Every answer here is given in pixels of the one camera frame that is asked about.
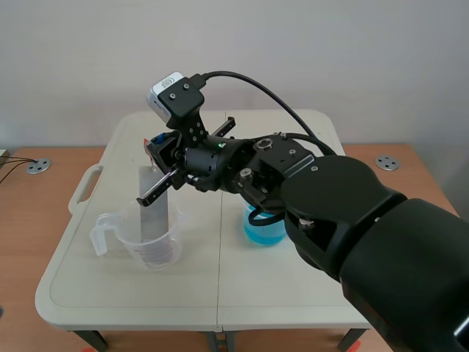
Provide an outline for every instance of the measuring cup handle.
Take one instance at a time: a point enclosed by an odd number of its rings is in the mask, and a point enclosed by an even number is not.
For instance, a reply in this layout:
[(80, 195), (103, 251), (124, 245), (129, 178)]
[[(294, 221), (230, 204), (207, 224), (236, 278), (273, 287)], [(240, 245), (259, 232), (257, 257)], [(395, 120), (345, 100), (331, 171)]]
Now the measuring cup handle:
[(116, 231), (117, 228), (111, 225), (98, 225), (92, 228), (89, 233), (89, 237), (91, 237), (91, 242), (93, 243), (98, 257), (108, 251), (108, 247), (106, 245), (106, 233), (113, 232), (115, 234)]

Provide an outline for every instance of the metal bolt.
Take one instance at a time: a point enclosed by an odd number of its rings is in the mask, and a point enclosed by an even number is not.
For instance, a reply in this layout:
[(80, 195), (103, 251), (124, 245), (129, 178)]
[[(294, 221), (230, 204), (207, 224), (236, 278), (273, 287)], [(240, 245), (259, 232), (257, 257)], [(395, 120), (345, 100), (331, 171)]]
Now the metal bolt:
[(248, 177), (252, 173), (252, 170), (249, 168), (242, 169), (240, 172), (241, 177)]
[(298, 220), (298, 225), (301, 230), (310, 230), (314, 227), (314, 221), (312, 220), (307, 220), (307, 219), (302, 219), (300, 218)]
[(272, 147), (272, 144), (273, 144), (272, 139), (264, 138), (256, 143), (256, 147), (259, 150), (269, 150)]

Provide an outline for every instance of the blue liquid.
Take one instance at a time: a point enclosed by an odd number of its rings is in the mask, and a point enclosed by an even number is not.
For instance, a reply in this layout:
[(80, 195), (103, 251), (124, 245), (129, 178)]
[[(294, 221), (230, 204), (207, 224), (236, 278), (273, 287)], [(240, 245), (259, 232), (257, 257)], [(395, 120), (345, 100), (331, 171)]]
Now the blue liquid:
[[(287, 236), (287, 231), (285, 230), (285, 223), (284, 221), (279, 221), (275, 224), (267, 225), (267, 226), (252, 226), (249, 224), (249, 213), (253, 211), (252, 207), (244, 210), (244, 230), (248, 238), (258, 244), (262, 244), (264, 246), (272, 246), (277, 244), (281, 240)], [(271, 214), (261, 213), (260, 216), (265, 218), (270, 218)]]

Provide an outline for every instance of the wooden table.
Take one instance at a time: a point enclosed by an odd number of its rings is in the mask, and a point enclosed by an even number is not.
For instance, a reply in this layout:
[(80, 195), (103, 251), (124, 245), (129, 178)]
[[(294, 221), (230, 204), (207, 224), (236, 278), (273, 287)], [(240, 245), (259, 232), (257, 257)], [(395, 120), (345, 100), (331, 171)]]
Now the wooden table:
[[(367, 163), (384, 184), (422, 198), (454, 214), (449, 201), (413, 149), (404, 144), (346, 145), (346, 154)], [(19, 166), (0, 184), (0, 351), (80, 351), (86, 343), (50, 327), (36, 313), (34, 292), (70, 220), (68, 201), (82, 174), (96, 164), (102, 147), (27, 148), (15, 156), (50, 158), (52, 167), (28, 175)], [(378, 169), (374, 158), (389, 154), (401, 166), (395, 172)], [(0, 169), (0, 177), (13, 164)], [(247, 331), (237, 339), (239, 351), (335, 351), (344, 330)], [(195, 332), (107, 332), (112, 351), (206, 351), (204, 336)], [(361, 352), (390, 351), (369, 331), (361, 339)]]

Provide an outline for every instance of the black cable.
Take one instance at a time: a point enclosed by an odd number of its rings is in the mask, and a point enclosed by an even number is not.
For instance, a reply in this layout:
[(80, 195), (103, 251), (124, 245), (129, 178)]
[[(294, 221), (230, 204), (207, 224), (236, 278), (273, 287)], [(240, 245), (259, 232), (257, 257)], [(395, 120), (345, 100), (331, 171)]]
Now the black cable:
[(312, 138), (311, 136), (306, 136), (300, 133), (286, 133), (285, 135), (287, 138), (299, 139), (301, 141), (315, 144), (324, 155), (337, 155), (331, 147), (329, 147), (326, 143), (320, 141), (318, 138)]
[(0, 158), (27, 160), (27, 161), (31, 161), (31, 162), (37, 163), (37, 160), (31, 159), (31, 158), (19, 158), (19, 157), (17, 157), (17, 156), (0, 156)]
[(256, 216), (258, 216), (261, 212), (262, 212), (261, 208), (256, 208), (253, 211), (251, 211), (248, 216), (249, 224), (251, 224), (252, 226), (267, 226), (267, 225), (275, 224), (276, 222), (282, 221), (285, 217), (285, 213), (280, 213), (280, 214), (271, 216), (269, 218), (256, 219)]
[(16, 169), (18, 166), (20, 166), (21, 164), (30, 163), (30, 162), (31, 162), (30, 160), (26, 160), (26, 161), (20, 162), (19, 164), (14, 165), (14, 167), (13, 167), (9, 172), (7, 172), (7, 174), (6, 174), (5, 176), (3, 176), (3, 178), (0, 180), (0, 183), (2, 183), (2, 182), (4, 181), (4, 179), (7, 178), (7, 176), (8, 176), (9, 174), (11, 174), (12, 171), (13, 171), (14, 169)]
[(1, 163), (0, 166), (5, 165), (5, 164), (11, 164), (11, 163), (19, 163), (21, 161), (28, 161), (29, 163), (37, 163), (37, 161), (30, 161), (30, 160), (12, 160), (12, 161), (5, 161), (4, 163)]
[(293, 111), (292, 108), (290, 108), (282, 99), (280, 99), (277, 95), (275, 95), (270, 89), (267, 87), (263, 86), (260, 84), (258, 81), (253, 80), (252, 78), (249, 78), (247, 76), (241, 75), (236, 72), (230, 72), (230, 71), (214, 71), (214, 72), (209, 72), (209, 73), (204, 73), (202, 77), (205, 80), (208, 80), (213, 77), (232, 77), (232, 78), (237, 78), (240, 79), (241, 81), (244, 81), (246, 83), (252, 84), (256, 88), (259, 88), (262, 90), (265, 94), (267, 94), (269, 97), (274, 99), (275, 102), (277, 102), (278, 105), (280, 105), (282, 108), (285, 109), (286, 112), (288, 112), (295, 120), (300, 124), (300, 126), (303, 128), (303, 130), (306, 131), (306, 133), (317, 139), (316, 135), (313, 133), (313, 131), (308, 127), (307, 124), (301, 119), (301, 117), (298, 116), (296, 112)]

